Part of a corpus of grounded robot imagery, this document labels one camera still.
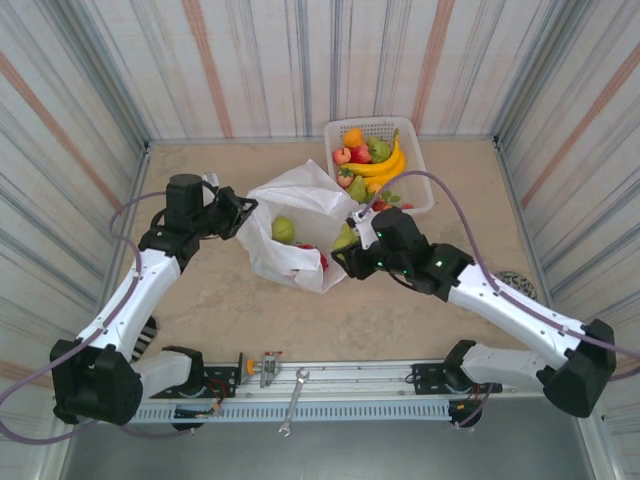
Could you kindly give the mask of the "white plastic bag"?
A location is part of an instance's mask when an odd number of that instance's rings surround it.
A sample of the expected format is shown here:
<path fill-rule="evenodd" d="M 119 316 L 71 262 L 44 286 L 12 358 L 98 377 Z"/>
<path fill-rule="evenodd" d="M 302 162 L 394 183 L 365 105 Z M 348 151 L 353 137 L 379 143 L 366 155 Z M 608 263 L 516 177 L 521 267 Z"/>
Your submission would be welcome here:
<path fill-rule="evenodd" d="M 248 252 L 252 270 L 260 277 L 323 294 L 346 274 L 330 253 L 348 215 L 359 204 L 314 161 L 293 168 L 249 192 L 258 201 L 237 235 Z M 278 216 L 289 218 L 295 229 L 290 245 L 272 239 L 271 225 Z M 308 243 L 313 250 L 297 248 Z M 329 267 L 322 271 L 320 252 Z"/>

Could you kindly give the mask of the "yellow fake banana bunch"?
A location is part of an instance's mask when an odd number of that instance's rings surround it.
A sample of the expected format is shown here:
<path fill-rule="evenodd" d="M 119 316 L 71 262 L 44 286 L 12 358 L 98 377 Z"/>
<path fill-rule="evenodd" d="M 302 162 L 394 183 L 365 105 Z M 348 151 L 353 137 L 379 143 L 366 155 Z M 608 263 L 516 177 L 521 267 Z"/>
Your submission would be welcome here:
<path fill-rule="evenodd" d="M 391 142 L 387 143 L 391 146 L 392 153 L 385 162 L 376 164 L 372 162 L 368 164 L 349 162 L 339 166 L 338 172 L 341 168 L 350 169 L 354 174 L 354 178 L 356 176 L 362 176 L 365 179 L 366 186 L 369 183 L 385 184 L 403 173 L 406 169 L 406 154 L 400 145 L 400 131 L 398 129 L 393 131 Z"/>

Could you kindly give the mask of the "white perforated plastic basket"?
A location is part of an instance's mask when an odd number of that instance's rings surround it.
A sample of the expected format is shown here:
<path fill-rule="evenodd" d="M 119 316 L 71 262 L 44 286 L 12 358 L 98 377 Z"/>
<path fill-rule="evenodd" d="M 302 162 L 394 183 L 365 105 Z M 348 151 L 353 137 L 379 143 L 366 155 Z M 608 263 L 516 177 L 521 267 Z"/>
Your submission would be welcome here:
<path fill-rule="evenodd" d="M 334 162 L 332 153 L 343 146 L 344 135 L 352 130 L 360 129 L 363 136 L 380 137 L 389 140 L 393 145 L 398 144 L 404 154 L 404 161 L 400 163 L 404 167 L 402 173 L 409 171 L 426 171 L 424 159 L 420 150 L 414 126 L 410 120 L 403 117 L 363 117 L 344 119 L 328 123 L 324 128 L 324 140 L 328 174 L 337 179 L 338 165 Z M 429 178 L 426 176 L 405 176 L 393 183 L 389 200 L 398 197 L 398 204 L 410 204 L 406 209 L 409 215 L 416 216 L 428 212 L 434 206 L 434 197 Z"/>

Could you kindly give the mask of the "silver metal clamp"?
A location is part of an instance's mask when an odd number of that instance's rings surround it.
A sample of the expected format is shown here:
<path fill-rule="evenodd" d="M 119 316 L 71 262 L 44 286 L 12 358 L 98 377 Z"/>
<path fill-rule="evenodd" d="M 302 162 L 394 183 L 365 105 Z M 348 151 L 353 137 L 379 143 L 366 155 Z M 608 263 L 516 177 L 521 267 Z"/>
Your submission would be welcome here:
<path fill-rule="evenodd" d="M 260 368 L 260 387 L 267 388 L 274 381 L 280 371 L 281 351 L 267 351 L 264 353 Z"/>

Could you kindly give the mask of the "dark patterned plate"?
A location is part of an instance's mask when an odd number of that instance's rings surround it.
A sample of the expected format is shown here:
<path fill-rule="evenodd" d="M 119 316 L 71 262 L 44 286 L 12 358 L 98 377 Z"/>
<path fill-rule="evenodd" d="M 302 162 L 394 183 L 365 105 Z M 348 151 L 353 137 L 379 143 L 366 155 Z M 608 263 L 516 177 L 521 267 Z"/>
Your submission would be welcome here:
<path fill-rule="evenodd" d="M 537 291 L 533 282 L 524 275 L 514 271 L 499 271 L 495 273 L 495 277 L 522 295 L 525 295 L 532 300 L 538 299 Z"/>

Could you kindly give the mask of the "black white striped sock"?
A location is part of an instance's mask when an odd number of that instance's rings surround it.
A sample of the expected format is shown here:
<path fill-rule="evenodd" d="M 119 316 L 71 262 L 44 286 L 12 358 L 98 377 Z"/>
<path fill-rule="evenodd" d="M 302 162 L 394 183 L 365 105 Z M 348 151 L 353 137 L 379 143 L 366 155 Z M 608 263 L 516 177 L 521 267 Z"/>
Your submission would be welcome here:
<path fill-rule="evenodd" d="M 142 328 L 136 342 L 134 343 L 134 347 L 131 355 L 131 362 L 137 362 L 144 352 L 147 350 L 149 345 L 152 343 L 154 338 L 157 336 L 158 327 L 157 322 L 154 317 L 150 317 L 145 326 Z"/>

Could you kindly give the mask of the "silver metal wrench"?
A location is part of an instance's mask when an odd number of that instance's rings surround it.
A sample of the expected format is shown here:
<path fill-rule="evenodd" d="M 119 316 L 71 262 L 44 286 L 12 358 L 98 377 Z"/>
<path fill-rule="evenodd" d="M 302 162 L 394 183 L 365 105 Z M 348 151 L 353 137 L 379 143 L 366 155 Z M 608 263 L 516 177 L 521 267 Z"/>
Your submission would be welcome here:
<path fill-rule="evenodd" d="M 285 419 L 278 429 L 278 432 L 284 437 L 288 437 L 291 434 L 291 423 L 296 412 L 297 403 L 300 398 L 303 386 L 308 381 L 309 376 L 310 373 L 303 369 L 299 369 L 296 371 L 295 387 L 286 411 Z"/>

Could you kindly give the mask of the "aluminium mounting rail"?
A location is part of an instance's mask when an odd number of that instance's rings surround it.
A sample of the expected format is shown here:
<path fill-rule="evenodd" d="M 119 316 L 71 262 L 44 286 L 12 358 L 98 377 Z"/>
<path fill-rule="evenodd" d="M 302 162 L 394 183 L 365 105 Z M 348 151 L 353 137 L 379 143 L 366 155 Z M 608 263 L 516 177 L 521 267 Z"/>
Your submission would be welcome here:
<path fill-rule="evenodd" d="M 167 364 L 169 351 L 163 351 L 152 359 L 140 360 L 132 364 L 133 370 L 141 375 L 144 398 L 152 396 L 170 387 L 184 388 L 187 393 L 194 393 L 178 384 L 176 379 L 169 378 L 170 373 L 175 373 L 176 368 Z M 309 401 L 315 400 L 362 400 L 373 398 L 391 398 L 398 396 L 415 396 L 414 388 L 405 382 L 405 377 L 411 372 L 411 366 L 417 363 L 440 363 L 438 361 L 382 361 L 382 362 L 280 362 L 279 374 L 267 388 L 260 387 L 260 371 L 243 385 L 236 387 L 235 397 L 228 399 L 247 399 L 257 401 L 284 401 L 292 396 L 296 371 L 303 369 L 310 373 L 308 381 L 302 389 L 302 398 Z M 206 366 L 237 367 L 239 363 L 206 364 Z M 501 384 L 502 393 L 495 394 L 523 394 L 540 395 L 542 387 L 534 385 L 533 380 L 526 377 L 523 372 L 501 373 L 496 379 L 489 382 Z M 437 398 L 463 399 L 474 398 L 476 395 L 484 395 L 479 392 L 462 395 L 418 395 Z M 178 402 L 204 401 L 204 399 L 165 399 Z"/>

